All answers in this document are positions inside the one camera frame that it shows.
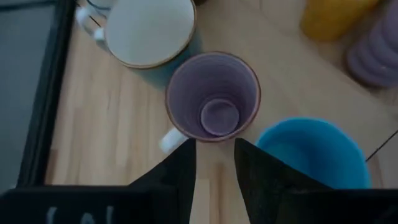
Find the mug handle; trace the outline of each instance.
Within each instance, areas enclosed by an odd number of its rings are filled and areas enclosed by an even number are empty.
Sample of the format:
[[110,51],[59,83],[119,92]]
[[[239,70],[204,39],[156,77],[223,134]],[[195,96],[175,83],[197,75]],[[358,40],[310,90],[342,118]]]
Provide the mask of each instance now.
[[79,7],[76,10],[76,21],[79,26],[90,35],[91,38],[104,50],[108,50],[105,42],[105,33],[104,28],[99,27],[95,30],[91,29],[87,26],[87,20],[90,19],[90,16],[96,16],[98,13],[96,11],[90,10],[88,7]]
[[164,153],[169,154],[176,150],[186,140],[188,140],[188,137],[182,134],[177,128],[172,128],[162,140],[160,140],[159,146]]

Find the black edge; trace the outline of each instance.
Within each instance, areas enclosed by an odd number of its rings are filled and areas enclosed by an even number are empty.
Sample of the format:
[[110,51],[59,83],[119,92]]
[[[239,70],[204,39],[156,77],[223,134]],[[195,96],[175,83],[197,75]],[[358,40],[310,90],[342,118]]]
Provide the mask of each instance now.
[[76,3],[58,0],[42,62],[17,187],[43,185]]

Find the gold rim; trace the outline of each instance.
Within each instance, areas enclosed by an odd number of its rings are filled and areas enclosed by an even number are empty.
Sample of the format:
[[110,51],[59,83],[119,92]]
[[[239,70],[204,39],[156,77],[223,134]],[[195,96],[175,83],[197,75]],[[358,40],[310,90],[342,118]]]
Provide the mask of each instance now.
[[[192,5],[192,8],[193,8],[193,26],[192,26],[192,29],[191,29],[191,33],[190,33],[190,35],[189,35],[187,41],[186,41],[186,42],[180,47],[180,49],[179,49],[178,51],[176,51],[172,56],[170,56],[170,57],[168,57],[168,58],[166,58],[166,59],[164,59],[163,61],[160,61],[160,62],[158,62],[158,63],[154,63],[154,64],[152,64],[152,65],[133,65],[133,64],[126,63],[126,62],[123,62],[122,60],[118,59],[118,57],[117,57],[117,56],[113,53],[113,51],[108,47],[108,49],[109,49],[109,51],[111,52],[111,54],[113,55],[113,57],[115,57],[120,63],[122,63],[122,64],[123,64],[124,66],[126,66],[126,67],[129,67],[129,68],[138,68],[138,69],[152,69],[152,68],[156,68],[156,67],[159,67],[159,66],[161,66],[161,65],[164,65],[165,63],[167,63],[167,62],[173,60],[176,56],[178,56],[181,52],[183,52],[183,51],[188,47],[188,45],[189,45],[189,43],[191,42],[192,37],[193,37],[193,35],[194,35],[195,31],[196,31],[196,28],[197,28],[197,9],[196,9],[196,6],[195,6],[195,3],[193,2],[193,0],[190,0],[190,1],[191,1],[191,5]],[[108,46],[108,42],[107,42],[107,40],[106,40],[106,26],[105,26],[105,28],[104,28],[104,39],[105,39],[106,45]]]
[[[172,114],[171,114],[171,112],[170,112],[170,108],[169,108],[167,102],[168,102],[168,99],[169,99],[169,87],[170,87],[170,84],[171,84],[171,82],[173,81],[173,79],[174,79],[174,77],[175,77],[174,74],[176,74],[179,70],[181,70],[181,68],[182,68],[186,63],[190,62],[191,60],[195,60],[197,57],[200,57],[200,56],[206,55],[206,54],[212,54],[212,53],[219,53],[219,54],[230,55],[230,56],[232,56],[232,57],[234,57],[234,58],[236,58],[236,59],[242,61],[243,64],[245,64],[246,66],[248,66],[248,68],[250,68],[250,71],[252,71],[253,80],[254,80],[254,81],[256,82],[256,84],[257,84],[257,85],[256,85],[256,86],[257,86],[256,94],[257,94],[258,97],[257,97],[257,99],[256,99],[256,104],[254,105],[253,112],[250,114],[248,120],[247,120],[240,128],[238,128],[237,130],[233,131],[232,133],[227,134],[227,135],[222,136],[222,137],[218,137],[218,138],[202,138],[202,137],[199,137],[199,136],[190,134],[188,131],[184,130],[179,124],[177,124],[177,122],[175,122],[175,119],[174,119],[174,117],[172,116]],[[184,134],[185,136],[190,137],[190,138],[193,138],[193,139],[196,139],[196,140],[199,140],[199,141],[201,141],[201,142],[221,142],[221,141],[225,141],[225,140],[228,140],[228,139],[231,139],[231,138],[237,136],[239,133],[243,132],[243,131],[254,121],[254,118],[257,116],[257,113],[258,113],[258,111],[259,111],[259,109],[260,109],[260,104],[261,104],[261,86],[260,86],[260,81],[259,81],[259,79],[258,79],[258,77],[257,77],[257,74],[256,74],[255,71],[253,70],[253,68],[252,68],[248,63],[246,63],[246,61],[244,61],[243,59],[241,59],[240,57],[238,57],[238,56],[236,56],[236,55],[233,55],[233,54],[231,54],[231,53],[222,52],[222,51],[212,51],[212,52],[205,52],[205,53],[202,53],[202,54],[198,54],[198,55],[195,55],[195,56],[191,57],[190,59],[186,60],[184,63],[182,63],[182,64],[178,67],[178,69],[176,69],[176,70],[174,71],[174,73],[173,73],[173,75],[172,75],[172,77],[171,77],[171,79],[170,79],[170,81],[169,81],[169,84],[167,85],[165,95],[166,95],[166,97],[165,97],[165,106],[166,106],[167,115],[169,116],[169,118],[170,118],[172,124],[174,125],[174,127],[177,128],[177,130],[179,130],[179,131],[180,131],[182,134]]]

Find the wooden table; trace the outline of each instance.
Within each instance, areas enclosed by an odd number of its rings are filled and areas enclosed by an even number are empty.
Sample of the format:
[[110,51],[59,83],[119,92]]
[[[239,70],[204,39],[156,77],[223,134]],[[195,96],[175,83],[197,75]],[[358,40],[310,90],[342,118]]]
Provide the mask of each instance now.
[[[341,127],[368,157],[395,131],[397,121],[383,105],[247,2],[209,0],[198,8],[198,26],[205,50],[236,54],[259,77],[261,108],[241,137],[254,142],[281,119],[313,116]],[[166,157],[158,142],[170,128],[164,93],[75,27],[47,183],[131,183]],[[197,149],[192,223],[249,223],[236,181],[233,142],[198,142]]]

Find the blue bowl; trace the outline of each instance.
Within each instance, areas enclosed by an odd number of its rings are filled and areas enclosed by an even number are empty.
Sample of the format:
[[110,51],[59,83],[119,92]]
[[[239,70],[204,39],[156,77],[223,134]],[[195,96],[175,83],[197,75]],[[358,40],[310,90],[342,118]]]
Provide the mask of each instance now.
[[265,130],[256,146],[333,189],[371,186],[362,150],[327,121],[312,118],[281,121]]

